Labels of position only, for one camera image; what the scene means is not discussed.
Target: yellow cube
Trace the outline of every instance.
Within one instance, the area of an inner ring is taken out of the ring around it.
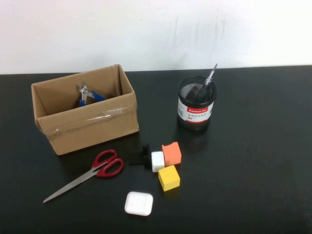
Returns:
[[[180,177],[174,165],[160,169],[158,178],[164,191],[180,186]]]

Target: white block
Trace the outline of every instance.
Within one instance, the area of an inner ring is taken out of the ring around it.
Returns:
[[[125,204],[125,212],[132,215],[148,216],[152,212],[153,196],[140,192],[129,192]]]
[[[162,151],[152,152],[152,170],[158,172],[165,167],[164,153]]]

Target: cardboard box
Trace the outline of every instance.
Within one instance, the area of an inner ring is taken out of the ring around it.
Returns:
[[[78,107],[77,85],[83,81],[107,100]],[[139,131],[136,94],[119,64],[34,83],[31,89],[35,123],[57,155]]]

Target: pen holder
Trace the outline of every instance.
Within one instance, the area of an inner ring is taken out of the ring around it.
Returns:
[[[212,81],[208,93],[212,92],[211,98],[204,102],[195,102],[196,96],[203,86],[206,78],[201,76],[188,77],[178,85],[177,121],[189,130],[205,130],[210,122],[210,116],[214,100],[218,94],[218,88]]]

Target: black tabletop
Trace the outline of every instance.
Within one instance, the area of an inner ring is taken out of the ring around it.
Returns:
[[[66,74],[0,76],[0,233],[312,232],[312,66],[218,69],[218,97],[201,134],[177,125],[177,85],[208,70],[126,74],[139,134],[61,157],[34,124],[30,86]],[[157,174],[126,165],[42,203],[105,149],[127,162],[143,144],[159,151],[174,141],[178,189],[164,193]],[[153,195],[150,216],[125,213],[130,191]]]

